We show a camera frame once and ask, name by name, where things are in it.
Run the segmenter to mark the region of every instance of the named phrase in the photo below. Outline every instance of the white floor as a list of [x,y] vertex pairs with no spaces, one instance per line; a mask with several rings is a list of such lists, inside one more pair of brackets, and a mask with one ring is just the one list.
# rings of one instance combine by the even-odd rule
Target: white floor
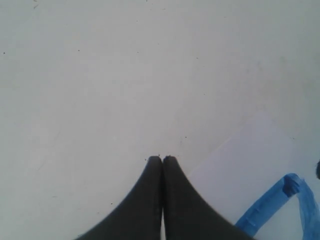
[[0,0],[0,239],[70,240],[150,155],[186,173],[259,110],[320,158],[318,0]]

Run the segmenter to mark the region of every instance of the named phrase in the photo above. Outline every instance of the white surface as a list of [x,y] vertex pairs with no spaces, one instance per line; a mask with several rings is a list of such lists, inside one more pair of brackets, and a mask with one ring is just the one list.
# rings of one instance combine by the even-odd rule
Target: white surface
[[[288,173],[298,173],[320,202],[315,165],[304,161],[294,140],[286,136],[265,112],[257,113],[226,143],[189,175],[201,196],[235,224],[240,217]],[[256,234],[259,240],[301,240],[299,203],[293,197]]]
[[260,109],[315,164],[319,9],[0,0],[0,238],[73,239],[145,158],[175,155],[189,173]]

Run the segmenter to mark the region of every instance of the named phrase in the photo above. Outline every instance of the floor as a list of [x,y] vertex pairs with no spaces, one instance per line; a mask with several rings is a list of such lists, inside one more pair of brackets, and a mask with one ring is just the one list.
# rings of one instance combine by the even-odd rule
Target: floor
[[0,238],[70,240],[151,155],[186,174],[256,112],[320,157],[318,0],[0,0]]

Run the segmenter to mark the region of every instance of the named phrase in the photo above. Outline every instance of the dark speck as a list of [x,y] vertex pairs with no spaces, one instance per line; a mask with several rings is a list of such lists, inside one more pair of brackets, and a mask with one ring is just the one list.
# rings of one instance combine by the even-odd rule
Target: dark speck
[[316,177],[318,179],[320,179],[320,161],[318,162],[317,166],[316,166]]

